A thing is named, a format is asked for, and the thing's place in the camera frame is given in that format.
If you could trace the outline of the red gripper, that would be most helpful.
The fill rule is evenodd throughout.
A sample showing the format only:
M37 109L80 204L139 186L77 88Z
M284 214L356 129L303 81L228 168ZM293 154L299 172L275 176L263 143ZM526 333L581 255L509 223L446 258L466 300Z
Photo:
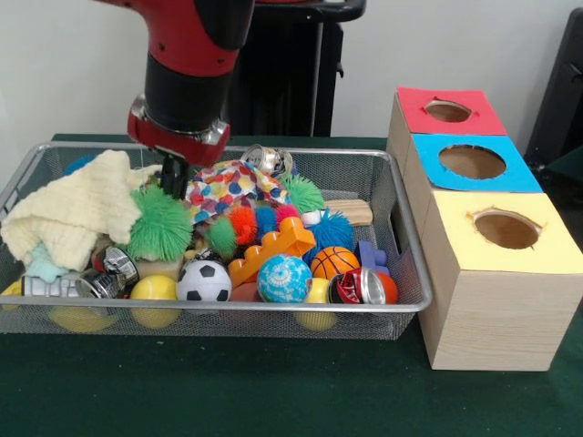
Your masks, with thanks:
M154 122L146 109L145 95L139 94L128 113L128 135L143 146L168 154L163 158L159 186L165 194L175 191L176 199L184 199L189 183L189 164L213 165L226 147L230 125L216 119L199 132L173 131ZM176 175L173 156L178 157Z

